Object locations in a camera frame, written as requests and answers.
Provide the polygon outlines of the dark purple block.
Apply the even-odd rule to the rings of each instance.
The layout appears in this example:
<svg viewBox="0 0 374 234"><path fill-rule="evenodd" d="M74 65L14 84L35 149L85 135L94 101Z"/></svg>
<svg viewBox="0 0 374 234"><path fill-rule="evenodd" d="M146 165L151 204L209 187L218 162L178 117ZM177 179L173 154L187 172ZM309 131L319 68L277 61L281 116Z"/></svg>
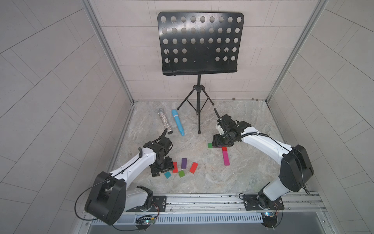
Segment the dark purple block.
<svg viewBox="0 0 374 234"><path fill-rule="evenodd" d="M186 169L187 168L187 158L182 158L181 168L182 169Z"/></svg>

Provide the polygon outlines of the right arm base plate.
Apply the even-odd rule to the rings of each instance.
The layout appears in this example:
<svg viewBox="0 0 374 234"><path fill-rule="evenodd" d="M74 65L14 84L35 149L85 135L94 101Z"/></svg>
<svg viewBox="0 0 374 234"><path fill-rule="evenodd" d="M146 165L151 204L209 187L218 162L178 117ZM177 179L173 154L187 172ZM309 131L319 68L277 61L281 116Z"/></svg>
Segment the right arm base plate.
<svg viewBox="0 0 374 234"><path fill-rule="evenodd" d="M247 211L281 211L284 210L284 204L281 198L271 201L264 195L246 195L240 194L239 198L243 201Z"/></svg>

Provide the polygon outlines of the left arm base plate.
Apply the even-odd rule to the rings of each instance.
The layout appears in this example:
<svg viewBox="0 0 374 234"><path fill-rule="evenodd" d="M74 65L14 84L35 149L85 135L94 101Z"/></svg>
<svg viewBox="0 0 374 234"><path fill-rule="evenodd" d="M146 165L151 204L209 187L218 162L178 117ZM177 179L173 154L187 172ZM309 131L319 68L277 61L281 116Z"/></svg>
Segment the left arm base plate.
<svg viewBox="0 0 374 234"><path fill-rule="evenodd" d="M147 198L144 205L134 207L126 212L164 212L166 210L167 197L166 196L152 196Z"/></svg>

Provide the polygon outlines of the magenta rectangular block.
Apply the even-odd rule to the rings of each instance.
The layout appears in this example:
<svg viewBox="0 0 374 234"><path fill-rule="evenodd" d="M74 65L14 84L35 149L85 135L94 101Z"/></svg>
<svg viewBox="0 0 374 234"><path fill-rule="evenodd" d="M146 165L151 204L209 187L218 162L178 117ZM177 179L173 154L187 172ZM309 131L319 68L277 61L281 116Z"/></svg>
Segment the magenta rectangular block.
<svg viewBox="0 0 374 234"><path fill-rule="evenodd" d="M224 165L229 166L230 165L230 160L229 160L228 155L223 155L223 159L224 159Z"/></svg>

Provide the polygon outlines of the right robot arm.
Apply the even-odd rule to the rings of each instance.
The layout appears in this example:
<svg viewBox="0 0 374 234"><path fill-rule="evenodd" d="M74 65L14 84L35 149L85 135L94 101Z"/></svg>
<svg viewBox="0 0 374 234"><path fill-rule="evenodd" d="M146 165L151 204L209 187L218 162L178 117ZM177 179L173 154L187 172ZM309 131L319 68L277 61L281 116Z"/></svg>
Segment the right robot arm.
<svg viewBox="0 0 374 234"><path fill-rule="evenodd" d="M214 112L219 131L212 138L214 147L231 147L236 142L243 142L259 149L280 165L279 176L258 192L253 200L255 204L263 210L270 210L278 198L289 192L303 189L310 194L306 182L314 175L314 169L303 146L282 143L245 121L235 121L227 114L220 116L216 109Z"/></svg>

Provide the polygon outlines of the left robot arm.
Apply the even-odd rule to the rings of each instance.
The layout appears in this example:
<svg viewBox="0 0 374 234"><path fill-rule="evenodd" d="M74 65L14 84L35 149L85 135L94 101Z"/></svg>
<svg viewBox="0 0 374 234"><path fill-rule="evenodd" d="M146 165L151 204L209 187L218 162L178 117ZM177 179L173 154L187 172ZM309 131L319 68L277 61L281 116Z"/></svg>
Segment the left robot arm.
<svg viewBox="0 0 374 234"><path fill-rule="evenodd" d="M145 143L138 149L137 155L118 169L98 174L88 189L90 193L84 210L112 225L124 211L133 208L149 211L157 207L151 189L144 186L130 189L130 185L146 168L150 168L152 177L174 169L173 161L168 157L172 142L166 135L167 131L164 130L157 139Z"/></svg>

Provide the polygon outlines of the teal square block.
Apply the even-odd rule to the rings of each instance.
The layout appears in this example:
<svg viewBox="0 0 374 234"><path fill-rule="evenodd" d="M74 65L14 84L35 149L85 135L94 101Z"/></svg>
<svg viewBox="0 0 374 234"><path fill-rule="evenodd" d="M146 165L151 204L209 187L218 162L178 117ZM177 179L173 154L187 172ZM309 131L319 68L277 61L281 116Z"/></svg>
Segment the teal square block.
<svg viewBox="0 0 374 234"><path fill-rule="evenodd" d="M164 175L165 175L166 179L169 179L171 177L170 171L165 172Z"/></svg>

